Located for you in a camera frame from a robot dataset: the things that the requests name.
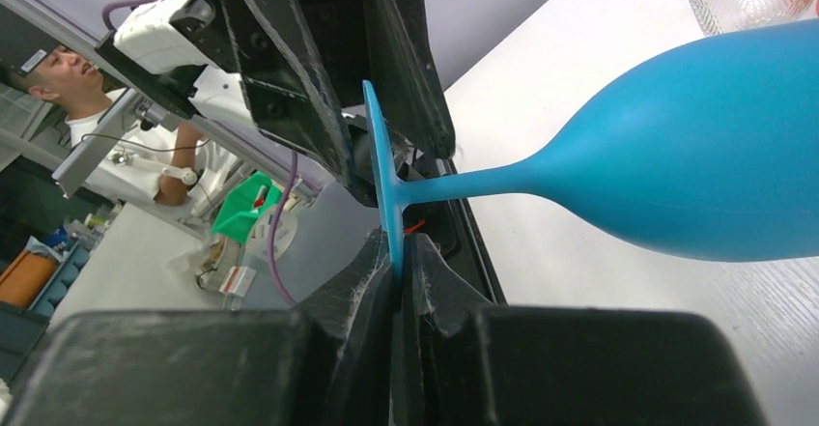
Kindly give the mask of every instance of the man's arm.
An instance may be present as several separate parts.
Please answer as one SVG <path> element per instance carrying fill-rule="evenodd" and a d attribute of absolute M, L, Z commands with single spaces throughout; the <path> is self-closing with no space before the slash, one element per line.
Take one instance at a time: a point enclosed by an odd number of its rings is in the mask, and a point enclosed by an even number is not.
<path fill-rule="evenodd" d="M 196 145 L 202 138 L 202 133 L 189 124 L 180 124 L 177 129 L 177 141 L 174 146 L 174 155 L 171 165 L 178 168 L 196 170 Z M 159 193 L 154 200 L 164 206 L 180 206 L 187 197 L 187 185 L 178 178 L 162 175 L 159 178 Z"/>

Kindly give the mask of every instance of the red wire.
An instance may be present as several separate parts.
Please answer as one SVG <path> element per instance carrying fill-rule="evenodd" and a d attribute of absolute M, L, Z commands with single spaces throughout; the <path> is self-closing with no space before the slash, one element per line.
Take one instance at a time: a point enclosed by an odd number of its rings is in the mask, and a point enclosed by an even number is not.
<path fill-rule="evenodd" d="M 415 232 L 416 232 L 416 231 L 418 231 L 418 230 L 419 230 L 419 229 L 420 229 L 422 226 L 424 226 L 424 224 L 425 224 L 426 222 L 427 222 L 427 220 L 421 220 L 421 221 L 419 221 L 419 222 L 418 222 L 418 223 L 417 223 L 415 226 L 410 226 L 409 228 L 405 228 L 405 229 L 404 229 L 404 234 L 405 234 L 405 235 L 411 235 L 412 233 L 415 233 Z"/>

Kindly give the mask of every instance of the screw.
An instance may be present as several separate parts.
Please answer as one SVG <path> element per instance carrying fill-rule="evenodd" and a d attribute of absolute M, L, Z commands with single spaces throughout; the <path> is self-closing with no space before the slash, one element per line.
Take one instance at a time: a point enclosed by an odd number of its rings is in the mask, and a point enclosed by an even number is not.
<path fill-rule="evenodd" d="M 264 51 L 269 46 L 268 37 L 266 37 L 262 32 L 256 32 L 253 35 L 250 35 L 250 44 L 257 50 Z"/>
<path fill-rule="evenodd" d="M 143 101 L 136 108 L 136 115 L 138 115 L 140 117 L 145 117 L 145 114 L 148 113 L 148 108 L 149 107 L 151 107 L 151 103 L 149 101 Z"/>

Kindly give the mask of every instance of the white t-shirt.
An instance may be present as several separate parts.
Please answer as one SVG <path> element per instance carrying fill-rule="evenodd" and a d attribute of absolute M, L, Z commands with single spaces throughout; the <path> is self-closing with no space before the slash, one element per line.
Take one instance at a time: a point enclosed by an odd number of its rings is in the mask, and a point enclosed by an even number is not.
<path fill-rule="evenodd" d="M 125 89 L 115 90 L 109 92 L 107 96 L 111 100 L 117 100 L 124 91 Z M 66 123 L 71 129 L 71 145 L 78 145 L 85 135 L 94 133 L 97 129 L 97 122 L 103 114 L 104 111 L 91 117 L 67 121 Z M 125 149 L 129 155 L 170 164 L 176 139 L 177 133 L 175 131 L 168 131 L 162 127 L 143 131 L 137 125 L 126 132 L 123 136 L 124 141 L 117 144 L 112 153 Z M 128 141 L 159 151 L 151 151 L 128 144 Z M 225 172 L 237 161 L 234 155 L 212 141 L 205 144 L 200 142 L 197 145 L 201 145 L 201 147 L 196 150 L 196 170 L 210 169 L 216 173 Z M 115 165 L 107 157 L 97 170 L 91 174 L 87 183 L 92 190 L 109 199 L 121 199 L 144 204 L 154 202 L 154 198 L 159 193 L 160 177 L 160 174 L 143 168 Z"/>

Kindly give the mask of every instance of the man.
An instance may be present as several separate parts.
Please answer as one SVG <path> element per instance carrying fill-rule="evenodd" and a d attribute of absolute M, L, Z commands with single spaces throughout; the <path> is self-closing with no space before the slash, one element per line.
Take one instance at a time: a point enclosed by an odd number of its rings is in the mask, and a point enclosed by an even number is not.
<path fill-rule="evenodd" d="M 88 60 L 62 46 L 54 49 L 26 77 L 4 72 L 4 81 L 10 86 L 65 109 L 72 146 L 84 138 L 93 137 L 99 118 L 124 91 L 105 94 L 102 91 L 103 75 Z M 226 164 L 236 161 L 224 149 L 212 142 L 200 142 L 201 139 L 202 134 L 189 124 L 179 125 L 176 131 L 132 128 L 123 136 L 118 149 L 130 155 L 194 171 L 207 168 L 217 172 Z M 102 162 L 88 183 L 91 188 L 110 198 L 156 201 L 166 206 L 182 205 L 189 188 L 176 178 L 138 167 L 117 165 L 110 159 Z"/>

